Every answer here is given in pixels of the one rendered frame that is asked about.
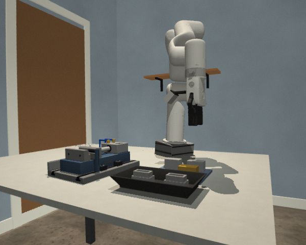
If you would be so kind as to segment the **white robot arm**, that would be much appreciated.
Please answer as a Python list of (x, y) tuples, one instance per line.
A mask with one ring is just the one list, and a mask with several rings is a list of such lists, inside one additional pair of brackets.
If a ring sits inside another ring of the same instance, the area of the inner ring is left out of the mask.
[[(202, 40), (205, 28), (200, 21), (178, 21), (165, 35), (169, 56), (169, 77), (175, 82), (187, 82), (186, 77), (206, 77), (206, 43)], [(167, 103), (166, 138), (164, 143), (184, 144), (187, 83), (170, 83), (163, 100)]]

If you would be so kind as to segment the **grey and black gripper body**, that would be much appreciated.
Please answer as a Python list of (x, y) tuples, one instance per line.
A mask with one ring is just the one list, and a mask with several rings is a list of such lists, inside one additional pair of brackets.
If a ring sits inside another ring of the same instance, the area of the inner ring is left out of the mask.
[(186, 104), (188, 102), (190, 93), (193, 92), (193, 102), (192, 105), (198, 104), (198, 106), (206, 106), (206, 89), (205, 80), (206, 77), (203, 76), (192, 76), (186, 77)]

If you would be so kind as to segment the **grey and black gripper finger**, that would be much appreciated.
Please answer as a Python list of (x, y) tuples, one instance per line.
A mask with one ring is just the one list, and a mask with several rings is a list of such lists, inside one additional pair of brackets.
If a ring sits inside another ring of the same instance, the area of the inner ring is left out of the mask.
[(198, 125), (202, 125), (202, 106), (197, 106)]
[(192, 105), (193, 92), (190, 93), (187, 105), (188, 105), (188, 125), (197, 126), (197, 104)]

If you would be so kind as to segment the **golden yellow block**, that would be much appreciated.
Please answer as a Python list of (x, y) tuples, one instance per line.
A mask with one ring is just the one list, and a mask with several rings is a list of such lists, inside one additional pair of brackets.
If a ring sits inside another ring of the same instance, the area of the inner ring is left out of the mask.
[(189, 171), (189, 172), (199, 172), (199, 166), (181, 164), (178, 166), (178, 170)]

